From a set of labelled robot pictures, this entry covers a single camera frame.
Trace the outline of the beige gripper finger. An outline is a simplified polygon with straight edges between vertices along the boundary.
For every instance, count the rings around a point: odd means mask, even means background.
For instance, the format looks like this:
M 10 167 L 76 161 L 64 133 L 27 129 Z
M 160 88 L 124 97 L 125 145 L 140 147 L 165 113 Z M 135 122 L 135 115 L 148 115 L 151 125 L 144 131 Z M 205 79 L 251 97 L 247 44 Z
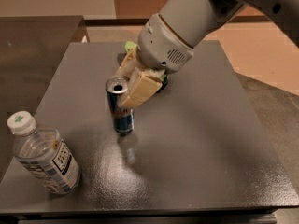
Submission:
M 121 108 L 135 109 L 144 104 L 162 87 L 158 77 L 148 76 L 145 71 L 136 69 L 128 82 L 128 90 L 121 96 Z
M 115 77 L 127 77 L 129 78 L 137 67 L 138 59 L 136 48 L 131 49 L 121 62 L 121 66 L 115 73 Z

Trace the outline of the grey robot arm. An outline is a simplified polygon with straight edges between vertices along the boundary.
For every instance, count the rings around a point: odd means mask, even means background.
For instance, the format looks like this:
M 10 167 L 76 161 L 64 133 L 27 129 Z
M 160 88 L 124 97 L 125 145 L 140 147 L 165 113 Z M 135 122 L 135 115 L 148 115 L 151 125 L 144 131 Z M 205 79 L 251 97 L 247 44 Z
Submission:
M 262 12 L 294 44 L 299 44 L 299 0 L 168 0 L 153 14 L 117 70 L 128 79 L 118 105 L 137 108 L 176 73 L 194 54 L 194 48 L 221 28 L 244 6 Z

